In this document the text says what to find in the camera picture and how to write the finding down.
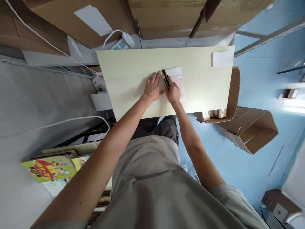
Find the brown box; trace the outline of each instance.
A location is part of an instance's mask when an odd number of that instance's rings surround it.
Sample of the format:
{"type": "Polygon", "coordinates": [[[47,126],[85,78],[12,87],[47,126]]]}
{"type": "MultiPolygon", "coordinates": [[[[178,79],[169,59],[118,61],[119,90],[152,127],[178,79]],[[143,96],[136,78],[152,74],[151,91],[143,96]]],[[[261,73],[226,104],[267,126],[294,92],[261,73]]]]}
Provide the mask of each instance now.
{"type": "Polygon", "coordinates": [[[225,118],[227,116],[227,109],[214,110],[214,117],[225,118]]]}
{"type": "MultiPolygon", "coordinates": [[[[88,48],[103,45],[109,34],[100,36],[74,12],[91,5],[97,8],[113,30],[120,29],[132,35],[137,33],[127,0],[23,0],[34,13],[69,34],[88,48]]],[[[115,33],[109,41],[118,40],[115,33]]]]}
{"type": "Polygon", "coordinates": [[[231,83],[230,83],[230,90],[229,90],[229,98],[228,98],[228,106],[227,106],[227,116],[225,118],[216,118],[212,117],[210,115],[209,120],[198,120],[200,123],[220,123],[220,122],[226,122],[231,120],[236,112],[237,109],[237,103],[238,103],[238,95],[239,95],[239,88],[241,83],[241,76],[240,71],[238,67],[232,68],[232,74],[231,74],[231,83]]]}
{"type": "Polygon", "coordinates": [[[206,0],[128,0],[144,40],[190,36],[206,0]]]}
{"type": "Polygon", "coordinates": [[[195,112],[194,115],[200,123],[210,120],[210,111],[195,112]]]}
{"type": "Polygon", "coordinates": [[[298,95],[299,89],[285,89],[283,93],[284,99],[295,99],[298,95]]]}
{"type": "Polygon", "coordinates": [[[232,34],[274,0],[207,0],[191,38],[232,34]]]}
{"type": "Polygon", "coordinates": [[[271,112],[255,108],[237,107],[232,120],[217,125],[226,138],[250,154],[279,134],[271,112]]]}
{"type": "Polygon", "coordinates": [[[298,206],[291,202],[278,189],[266,191],[261,201],[282,223],[285,223],[285,219],[290,215],[302,212],[298,206]]]}
{"type": "MultiPolygon", "coordinates": [[[[34,31],[67,54],[67,35],[26,8],[22,1],[10,1],[21,19],[34,31]]],[[[11,11],[5,1],[0,3],[0,45],[33,52],[62,55],[29,30],[11,11]]]]}

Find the concrete floor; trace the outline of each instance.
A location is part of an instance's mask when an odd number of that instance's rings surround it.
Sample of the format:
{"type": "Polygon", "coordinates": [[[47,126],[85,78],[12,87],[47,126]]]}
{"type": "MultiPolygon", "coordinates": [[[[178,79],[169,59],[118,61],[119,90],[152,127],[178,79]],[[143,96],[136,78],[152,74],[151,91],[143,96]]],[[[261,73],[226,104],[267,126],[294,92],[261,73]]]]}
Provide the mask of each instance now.
{"type": "MultiPolygon", "coordinates": [[[[276,0],[270,10],[264,10],[241,29],[249,32],[270,34],[304,16],[305,2],[302,0],[276,0]]],[[[285,88],[303,88],[298,95],[304,99],[305,84],[298,83],[299,71],[277,75],[278,71],[292,68],[305,61],[305,28],[274,40],[249,53],[234,59],[241,71],[239,106],[269,110],[273,114],[280,134],[255,155],[250,155],[225,138],[215,124],[200,124],[189,114],[211,160],[229,185],[244,193],[248,201],[259,206],[266,190],[276,188],[305,128],[305,114],[289,111],[277,97],[285,88]],[[284,148],[270,174],[270,170],[284,148]]],[[[235,38],[236,50],[256,41],[239,35],[235,38]]],[[[183,142],[179,144],[180,162],[194,177],[195,170],[183,142]]]]}

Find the gray pants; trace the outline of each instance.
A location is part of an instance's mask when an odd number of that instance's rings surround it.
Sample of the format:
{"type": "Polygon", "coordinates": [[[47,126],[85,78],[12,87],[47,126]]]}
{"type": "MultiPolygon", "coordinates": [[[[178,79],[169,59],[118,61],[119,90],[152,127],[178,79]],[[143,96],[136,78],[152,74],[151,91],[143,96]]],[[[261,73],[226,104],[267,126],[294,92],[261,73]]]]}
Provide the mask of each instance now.
{"type": "Polygon", "coordinates": [[[176,123],[177,116],[165,116],[158,124],[159,118],[160,117],[141,119],[131,140],[156,135],[170,138],[179,145],[179,134],[176,123]]]}

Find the gray floor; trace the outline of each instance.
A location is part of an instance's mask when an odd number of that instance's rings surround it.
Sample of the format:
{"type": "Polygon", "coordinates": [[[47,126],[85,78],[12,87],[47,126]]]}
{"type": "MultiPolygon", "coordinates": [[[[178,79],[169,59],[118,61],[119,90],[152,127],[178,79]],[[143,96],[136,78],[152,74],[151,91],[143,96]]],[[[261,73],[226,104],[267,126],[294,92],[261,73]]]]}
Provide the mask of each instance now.
{"type": "MultiPolygon", "coordinates": [[[[96,115],[91,80],[0,62],[0,137],[65,119],[96,115]]],[[[52,201],[19,163],[29,155],[88,129],[99,120],[79,120],[0,138],[2,228],[29,228],[52,201]]]]}

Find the colorful book cover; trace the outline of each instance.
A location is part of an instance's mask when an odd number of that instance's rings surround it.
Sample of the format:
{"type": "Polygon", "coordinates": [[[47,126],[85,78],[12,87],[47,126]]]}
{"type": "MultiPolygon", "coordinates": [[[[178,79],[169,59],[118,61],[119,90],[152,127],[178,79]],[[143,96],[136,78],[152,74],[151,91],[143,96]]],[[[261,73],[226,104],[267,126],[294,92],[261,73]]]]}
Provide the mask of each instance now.
{"type": "Polygon", "coordinates": [[[80,168],[86,163],[86,161],[88,161],[90,155],[88,156],[82,156],[82,157],[77,157],[77,158],[73,158],[72,161],[74,163],[75,169],[78,172],[80,170],[80,168]]]}
{"type": "Polygon", "coordinates": [[[38,183],[65,179],[76,174],[69,156],[52,156],[21,163],[38,183]]]}

